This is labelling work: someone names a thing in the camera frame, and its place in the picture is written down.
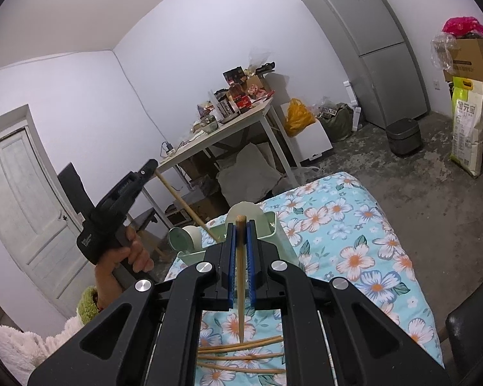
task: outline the metal pivot bolt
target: metal pivot bolt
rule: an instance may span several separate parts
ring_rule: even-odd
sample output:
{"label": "metal pivot bolt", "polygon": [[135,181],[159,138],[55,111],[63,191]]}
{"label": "metal pivot bolt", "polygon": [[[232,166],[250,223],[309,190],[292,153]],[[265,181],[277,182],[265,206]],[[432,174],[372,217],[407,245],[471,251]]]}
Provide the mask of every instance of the metal pivot bolt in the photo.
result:
{"label": "metal pivot bolt", "polygon": [[338,290],[345,290],[349,287],[349,282],[343,277],[336,277],[335,280],[333,280],[333,287]]}
{"label": "metal pivot bolt", "polygon": [[210,262],[200,262],[196,267],[199,273],[207,273],[213,269],[213,265]]}
{"label": "metal pivot bolt", "polygon": [[285,271],[288,268],[288,264],[281,260],[274,261],[271,266],[275,271]]}
{"label": "metal pivot bolt", "polygon": [[151,287],[152,283],[148,280],[138,280],[135,285],[136,290],[139,292],[146,292]]}

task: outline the white fluffy sleeve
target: white fluffy sleeve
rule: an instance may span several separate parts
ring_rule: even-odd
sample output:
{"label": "white fluffy sleeve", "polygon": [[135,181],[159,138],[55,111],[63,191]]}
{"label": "white fluffy sleeve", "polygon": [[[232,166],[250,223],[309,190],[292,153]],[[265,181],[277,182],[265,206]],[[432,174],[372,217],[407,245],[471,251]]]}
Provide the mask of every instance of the white fluffy sleeve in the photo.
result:
{"label": "white fluffy sleeve", "polygon": [[43,340],[33,332],[0,326],[0,359],[24,386],[34,369],[83,327],[79,316],[66,321],[63,331]]}

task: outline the blue floral fabric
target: blue floral fabric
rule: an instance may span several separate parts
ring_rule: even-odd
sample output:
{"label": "blue floral fabric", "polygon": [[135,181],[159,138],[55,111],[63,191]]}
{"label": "blue floral fabric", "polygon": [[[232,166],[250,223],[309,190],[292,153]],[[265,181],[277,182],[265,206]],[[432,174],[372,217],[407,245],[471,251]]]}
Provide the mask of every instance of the blue floral fabric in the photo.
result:
{"label": "blue floral fabric", "polygon": [[[372,300],[438,363],[442,353],[431,309],[415,277],[407,252],[376,200],[353,176],[340,172],[280,194],[260,204],[274,211],[299,257],[305,273],[320,280],[343,276]],[[218,225],[225,216],[207,223]],[[213,240],[203,231],[203,245]],[[176,259],[166,280],[186,267]],[[245,315],[245,341],[282,334],[279,311]],[[237,343],[237,310],[205,312],[199,346]],[[283,343],[230,353],[234,356],[282,353]],[[206,361],[249,369],[285,368],[284,357],[239,361]],[[196,385],[286,385],[285,374],[245,374],[197,367]]]}

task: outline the pink plastic bag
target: pink plastic bag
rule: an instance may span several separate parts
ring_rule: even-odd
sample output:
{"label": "pink plastic bag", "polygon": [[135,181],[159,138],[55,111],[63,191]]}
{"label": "pink plastic bag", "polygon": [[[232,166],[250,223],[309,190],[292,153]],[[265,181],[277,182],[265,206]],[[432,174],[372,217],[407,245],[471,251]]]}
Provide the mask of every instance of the pink plastic bag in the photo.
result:
{"label": "pink plastic bag", "polygon": [[446,22],[442,32],[450,33],[456,38],[470,32],[483,37],[483,25],[475,17],[453,17]]}

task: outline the orange plastic bag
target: orange plastic bag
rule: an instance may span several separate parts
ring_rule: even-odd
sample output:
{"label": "orange plastic bag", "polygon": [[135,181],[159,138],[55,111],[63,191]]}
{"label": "orange plastic bag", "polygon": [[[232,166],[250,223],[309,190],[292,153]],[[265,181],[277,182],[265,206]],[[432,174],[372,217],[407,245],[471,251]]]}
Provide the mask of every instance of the orange plastic bag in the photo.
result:
{"label": "orange plastic bag", "polygon": [[306,108],[299,99],[291,99],[288,108],[288,116],[284,125],[286,134],[290,137],[297,136],[307,126],[315,123],[315,116]]}

